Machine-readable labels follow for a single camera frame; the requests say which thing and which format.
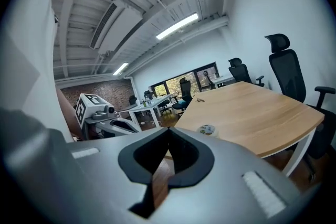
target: white table leg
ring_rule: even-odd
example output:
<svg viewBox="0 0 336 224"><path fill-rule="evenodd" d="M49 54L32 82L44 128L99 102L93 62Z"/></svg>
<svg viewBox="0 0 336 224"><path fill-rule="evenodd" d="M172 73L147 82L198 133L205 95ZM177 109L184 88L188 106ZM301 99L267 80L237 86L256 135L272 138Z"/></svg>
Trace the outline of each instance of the white table leg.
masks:
<svg viewBox="0 0 336 224"><path fill-rule="evenodd" d="M155 123L155 126L156 126L156 127L160 127L159 122L157 121L158 119L156 118L154 109L150 109L150 111L151 111L151 114L152 114L152 117L153 117L153 121L154 121L154 123Z"/></svg>
<svg viewBox="0 0 336 224"><path fill-rule="evenodd" d="M138 123L138 119L137 119L137 117L135 116L135 114L134 114L132 111L129 111L129 113L130 113L130 116L131 116L132 121L133 121L137 126L140 127L140 124Z"/></svg>
<svg viewBox="0 0 336 224"><path fill-rule="evenodd" d="M288 164L286 167L282 170L282 172L286 175L289 176L293 170L297 167L301 159L303 158L304 154L307 151L307 148L314 136L315 133L315 128L308 134L306 135L296 146L296 149L290 158Z"/></svg>
<svg viewBox="0 0 336 224"><path fill-rule="evenodd" d="M161 117L162 115L161 115L161 111L160 111L159 107L156 106L155 108L156 108L156 110L158 111L159 116Z"/></svg>

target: chair armrest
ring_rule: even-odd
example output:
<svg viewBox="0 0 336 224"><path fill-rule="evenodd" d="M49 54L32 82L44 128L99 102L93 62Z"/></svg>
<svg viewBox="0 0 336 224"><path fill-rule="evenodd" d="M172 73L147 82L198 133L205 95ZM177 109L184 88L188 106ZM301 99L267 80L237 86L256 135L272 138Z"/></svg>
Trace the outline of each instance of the chair armrest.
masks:
<svg viewBox="0 0 336 224"><path fill-rule="evenodd" d="M324 100L324 96L325 96L326 93L331 93L331 94L336 93L335 88L321 87L321 86L315 87L315 91L320 92L320 97L319 97L319 100L317 101L317 105L316 105L316 107L318 109L321 108L323 100Z"/></svg>
<svg viewBox="0 0 336 224"><path fill-rule="evenodd" d="M335 93L336 93L335 88L331 88L331 87L322 87L322 86L317 86L317 87L315 87L315 91L316 91L316 92L331 93L331 94L335 94Z"/></svg>
<svg viewBox="0 0 336 224"><path fill-rule="evenodd" d="M259 83L261 82L261 80L264 78L265 76L260 76L259 78L257 78L256 80L259 80Z"/></svg>

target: window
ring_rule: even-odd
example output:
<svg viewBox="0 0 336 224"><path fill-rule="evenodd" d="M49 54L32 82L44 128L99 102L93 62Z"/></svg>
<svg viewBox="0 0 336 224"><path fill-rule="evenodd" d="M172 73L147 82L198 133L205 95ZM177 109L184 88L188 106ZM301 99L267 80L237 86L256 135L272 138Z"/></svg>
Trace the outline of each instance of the window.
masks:
<svg viewBox="0 0 336 224"><path fill-rule="evenodd" d="M208 76L212 81L218 77L218 70L216 67L216 63L211 63L210 65L194 69L188 73L184 73L175 78L152 85L151 88L153 89L153 91L156 93L157 96L169 93L176 96L181 96L180 79L185 78L186 80L190 81L191 96L194 96L198 92L210 89L210 83L203 74L205 70L208 72Z"/></svg>

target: white wall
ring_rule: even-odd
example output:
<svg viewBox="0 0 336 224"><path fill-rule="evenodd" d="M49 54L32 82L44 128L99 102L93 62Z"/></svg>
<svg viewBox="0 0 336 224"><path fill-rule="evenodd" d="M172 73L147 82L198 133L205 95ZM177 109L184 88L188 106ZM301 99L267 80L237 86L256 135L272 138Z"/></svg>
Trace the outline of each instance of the white wall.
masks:
<svg viewBox="0 0 336 224"><path fill-rule="evenodd" d="M143 96L148 86L212 62L216 62L220 76L231 77L227 61L231 58L219 30L212 30L159 56L131 76L138 94Z"/></svg>
<svg viewBox="0 0 336 224"><path fill-rule="evenodd" d="M228 0L227 13L225 37L232 41L227 44L251 76L263 74L265 83L281 92L268 61L270 42L264 36L282 33L300 61L305 103L316 105L316 86L336 88L336 24L326 0ZM328 94L323 107L336 112L336 95Z"/></svg>

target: chair headrest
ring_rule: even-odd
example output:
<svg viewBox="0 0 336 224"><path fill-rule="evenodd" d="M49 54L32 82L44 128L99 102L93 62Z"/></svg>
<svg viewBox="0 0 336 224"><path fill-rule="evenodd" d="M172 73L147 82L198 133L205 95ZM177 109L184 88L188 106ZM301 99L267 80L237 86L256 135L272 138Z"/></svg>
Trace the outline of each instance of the chair headrest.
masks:
<svg viewBox="0 0 336 224"><path fill-rule="evenodd" d="M274 34L265 37L271 42L272 53L280 52L289 48L290 41L284 34Z"/></svg>
<svg viewBox="0 0 336 224"><path fill-rule="evenodd" d="M230 63L231 67L236 67L242 63L242 61L237 57L228 60L228 62Z"/></svg>

